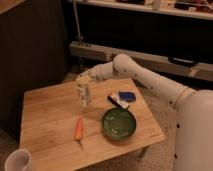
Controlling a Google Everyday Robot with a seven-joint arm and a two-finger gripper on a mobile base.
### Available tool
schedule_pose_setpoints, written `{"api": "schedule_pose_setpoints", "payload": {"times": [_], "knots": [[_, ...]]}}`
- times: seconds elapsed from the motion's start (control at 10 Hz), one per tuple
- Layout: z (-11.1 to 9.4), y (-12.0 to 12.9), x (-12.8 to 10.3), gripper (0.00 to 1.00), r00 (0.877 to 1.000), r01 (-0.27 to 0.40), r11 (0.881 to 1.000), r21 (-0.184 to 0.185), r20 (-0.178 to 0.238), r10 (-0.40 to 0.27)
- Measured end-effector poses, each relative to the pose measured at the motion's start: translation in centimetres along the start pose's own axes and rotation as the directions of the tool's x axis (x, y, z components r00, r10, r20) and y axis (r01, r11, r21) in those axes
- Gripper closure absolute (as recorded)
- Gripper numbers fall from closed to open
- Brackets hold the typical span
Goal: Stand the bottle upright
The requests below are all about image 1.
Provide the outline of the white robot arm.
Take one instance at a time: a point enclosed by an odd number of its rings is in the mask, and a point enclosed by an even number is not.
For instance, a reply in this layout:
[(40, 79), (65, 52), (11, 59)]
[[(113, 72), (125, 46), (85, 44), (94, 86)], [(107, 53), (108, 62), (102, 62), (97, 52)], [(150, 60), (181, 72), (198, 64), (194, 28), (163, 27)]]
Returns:
[(195, 94), (194, 89), (142, 67), (126, 54), (118, 54), (112, 62), (98, 64), (84, 71), (79, 78), (94, 82), (132, 78), (174, 109), (180, 109), (192, 103)]

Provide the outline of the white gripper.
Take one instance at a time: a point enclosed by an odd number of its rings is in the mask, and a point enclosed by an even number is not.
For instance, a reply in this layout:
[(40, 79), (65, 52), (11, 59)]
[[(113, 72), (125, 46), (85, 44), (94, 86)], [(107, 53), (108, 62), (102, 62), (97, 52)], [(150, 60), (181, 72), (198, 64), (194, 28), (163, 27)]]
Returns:
[(92, 68), (82, 72), (80, 74), (80, 77), (83, 77), (83, 76), (87, 76), (92, 81), (95, 81), (95, 82), (101, 82), (103, 80), (99, 66), (92, 67)]

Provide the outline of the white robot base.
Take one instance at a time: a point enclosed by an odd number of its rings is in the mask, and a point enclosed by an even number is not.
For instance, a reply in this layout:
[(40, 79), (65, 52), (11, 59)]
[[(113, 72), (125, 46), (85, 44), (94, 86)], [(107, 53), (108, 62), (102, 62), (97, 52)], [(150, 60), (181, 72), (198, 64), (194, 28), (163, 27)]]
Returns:
[(173, 171), (213, 171), (213, 91), (190, 94), (178, 106)]

